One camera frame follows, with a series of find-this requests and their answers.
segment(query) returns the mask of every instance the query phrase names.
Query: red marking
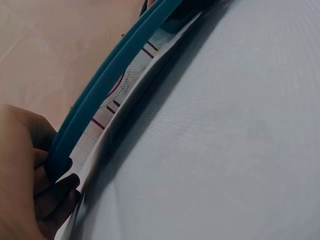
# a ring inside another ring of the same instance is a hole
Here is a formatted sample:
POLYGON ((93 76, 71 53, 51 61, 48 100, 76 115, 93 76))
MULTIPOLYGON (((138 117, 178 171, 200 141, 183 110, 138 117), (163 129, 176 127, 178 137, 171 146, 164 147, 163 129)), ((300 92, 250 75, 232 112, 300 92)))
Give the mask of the red marking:
POLYGON ((122 82, 122 80, 124 79, 125 74, 123 74, 120 78, 120 80, 116 83, 116 86, 109 92, 108 97, 110 97, 111 94, 113 94, 115 92, 115 90, 119 87, 120 83, 122 82))
POLYGON ((114 105, 116 105, 117 107, 120 107, 120 103, 118 103, 116 100, 113 100, 114 105))
POLYGON ((116 112, 109 106, 106 106, 106 109, 108 109, 111 113, 115 114, 116 112))
POLYGON ((153 45, 151 42, 148 41, 147 44, 149 44, 150 47, 152 47, 154 50, 159 51, 158 48, 156 48, 156 46, 153 45))
POLYGON ((91 119, 92 122, 94 122, 99 128, 101 128, 102 130, 105 130, 105 127, 98 122, 97 120, 95 120, 94 118, 91 119))
POLYGON ((154 58, 150 52, 148 52, 144 47, 142 48, 142 51, 144 51, 150 58, 154 58))

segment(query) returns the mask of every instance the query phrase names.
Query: red curved line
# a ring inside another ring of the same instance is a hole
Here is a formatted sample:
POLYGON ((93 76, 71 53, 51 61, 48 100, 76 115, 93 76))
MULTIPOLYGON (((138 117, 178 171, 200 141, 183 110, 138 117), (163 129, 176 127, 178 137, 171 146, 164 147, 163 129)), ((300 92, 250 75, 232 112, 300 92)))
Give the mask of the red curved line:
POLYGON ((120 83, 122 82, 122 80, 124 79, 125 74, 123 74, 120 78, 120 80, 118 81, 117 85, 109 92, 108 96, 106 97, 106 99, 108 97, 110 97, 111 94, 113 94, 115 92, 115 90, 117 90, 117 88, 119 87, 120 83))

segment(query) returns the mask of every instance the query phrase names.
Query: finger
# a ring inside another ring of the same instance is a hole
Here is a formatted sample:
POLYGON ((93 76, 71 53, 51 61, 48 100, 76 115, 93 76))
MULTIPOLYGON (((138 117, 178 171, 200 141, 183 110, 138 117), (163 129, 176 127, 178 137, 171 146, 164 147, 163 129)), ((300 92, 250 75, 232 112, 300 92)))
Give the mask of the finger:
POLYGON ((5 106, 3 110, 8 118, 28 129, 34 148, 44 151, 49 150, 57 132, 47 119, 15 106, 5 106))
POLYGON ((57 182, 47 191, 39 194, 34 199, 35 217, 38 220, 44 219, 52 213, 70 191, 75 190, 80 184, 80 179, 76 174, 57 182))
MULTIPOLYGON (((69 158, 68 166, 62 173, 65 174, 67 171, 70 170, 72 167, 73 162, 71 158, 69 158)), ((34 170, 34 184, 33 184, 33 195, 36 196, 43 191, 49 189, 52 187, 55 183, 50 181, 49 178, 46 175, 46 171, 43 166, 38 167, 37 169, 34 170)))
POLYGON ((40 149, 34 149, 34 169, 45 164, 46 158, 48 156, 47 151, 43 151, 40 149))
POLYGON ((47 229, 53 233, 52 235, 56 235, 56 232, 75 210, 80 197, 81 194, 79 191, 71 191, 59 205, 59 207, 43 220, 43 223, 47 226, 47 229))

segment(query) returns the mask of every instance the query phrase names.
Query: beige tiled floor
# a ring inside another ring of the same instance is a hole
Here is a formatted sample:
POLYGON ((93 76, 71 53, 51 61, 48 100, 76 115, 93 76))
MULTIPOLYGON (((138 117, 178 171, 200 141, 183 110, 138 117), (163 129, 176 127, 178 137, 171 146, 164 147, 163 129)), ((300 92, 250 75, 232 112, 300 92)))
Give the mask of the beige tiled floor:
POLYGON ((0 104, 59 126, 143 0, 0 0, 0 104))

